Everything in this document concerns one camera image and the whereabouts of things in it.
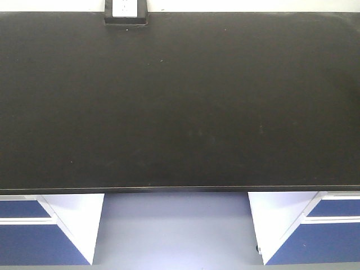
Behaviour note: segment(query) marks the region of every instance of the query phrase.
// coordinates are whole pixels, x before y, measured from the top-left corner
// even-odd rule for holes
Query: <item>wall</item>
[[[360,12],[359,0],[147,0],[151,12]],[[0,0],[0,11],[104,11],[105,0]]]

